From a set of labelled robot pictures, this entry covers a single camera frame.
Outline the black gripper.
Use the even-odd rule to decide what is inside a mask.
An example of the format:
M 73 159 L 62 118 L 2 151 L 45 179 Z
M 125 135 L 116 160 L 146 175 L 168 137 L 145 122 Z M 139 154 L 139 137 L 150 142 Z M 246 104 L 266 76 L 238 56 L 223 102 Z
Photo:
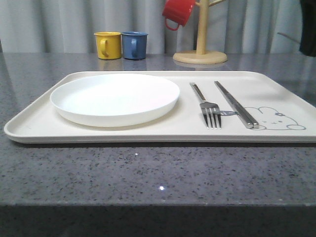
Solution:
M 316 56 L 316 0 L 300 0 L 302 10 L 302 35 L 300 51 Z

